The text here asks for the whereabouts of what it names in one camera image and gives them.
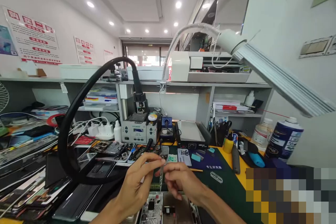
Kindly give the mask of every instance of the box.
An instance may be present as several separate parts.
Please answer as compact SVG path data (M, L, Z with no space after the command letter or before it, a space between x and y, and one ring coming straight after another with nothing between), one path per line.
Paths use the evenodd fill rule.
M127 69L128 79L130 81L133 80L132 67L129 66ZM139 79L142 81L161 81L162 80L162 72L163 66L137 66ZM168 79L168 67L166 68L166 79Z
M101 67L99 65L58 65L62 79L90 79L90 77ZM109 76L107 70L101 77Z

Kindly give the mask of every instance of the smartphone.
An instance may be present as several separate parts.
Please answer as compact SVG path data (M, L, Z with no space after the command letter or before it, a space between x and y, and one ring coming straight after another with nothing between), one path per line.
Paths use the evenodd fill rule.
M81 159L85 153L89 152L91 145L77 145L74 150L77 155L77 160Z

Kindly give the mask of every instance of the white wall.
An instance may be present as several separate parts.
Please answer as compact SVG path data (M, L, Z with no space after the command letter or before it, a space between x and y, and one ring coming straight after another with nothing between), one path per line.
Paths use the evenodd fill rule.
M313 0L249 0L243 34L263 52L300 80L336 103L336 56L299 59L307 40L336 34L336 0L311 8ZM249 82L260 82L252 73ZM308 119L300 115L276 92L269 111L294 116L305 129L289 163L314 167L336 167L336 114ZM267 113L274 122L282 117Z
M74 35L94 44L97 64L103 65L103 50L121 56L120 40L103 31L99 26L74 10L62 0L0 0L0 5L26 14L28 17L45 22L56 31L60 56L63 64L79 64L74 43ZM3 10L0 10L0 25L8 26ZM15 70L20 62L16 56L0 54L0 74ZM59 77L58 66L37 64L48 77Z

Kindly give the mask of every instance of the white bottle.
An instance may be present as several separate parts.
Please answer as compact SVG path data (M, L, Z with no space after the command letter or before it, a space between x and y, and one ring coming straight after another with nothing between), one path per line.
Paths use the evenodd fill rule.
M248 96L245 98L245 105L246 106L252 106L254 102L254 91L252 90Z
M260 151L265 151L268 145L269 137L273 132L273 120L265 118L262 124L258 124L254 130L251 142L254 143Z
M119 121L118 120L115 122L114 140L117 141L117 142L121 142L121 127L119 125Z

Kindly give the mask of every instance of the flexible hose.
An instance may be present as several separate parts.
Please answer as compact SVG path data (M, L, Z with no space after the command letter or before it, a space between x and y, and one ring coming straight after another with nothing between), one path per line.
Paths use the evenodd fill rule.
M88 94L88 92L93 87L93 85L96 83L96 81L103 75L103 73L109 70L111 66L121 61L125 61L132 66L135 92L138 94L142 93L139 75L138 75L137 67L135 63L131 59L126 58L126 57L119 57L119 58L112 59L106 62L101 68L99 68L90 77L90 79L83 85L78 95L75 97L74 101L70 105L68 112L66 113L65 118L63 120L61 130L59 132L58 142L57 142L58 156L59 156L60 163L65 173L73 181L77 183L88 184L88 185L100 185L100 184L106 184L106 183L116 181L116 180L122 181L126 175L126 172L124 172L124 173L119 173L118 175L110 176L107 178L87 177L86 175L80 174L78 170L76 170L72 166L70 158L69 158L70 155L68 153L68 135L69 135L70 125L72 124L75 114L78 108L80 107L83 99Z

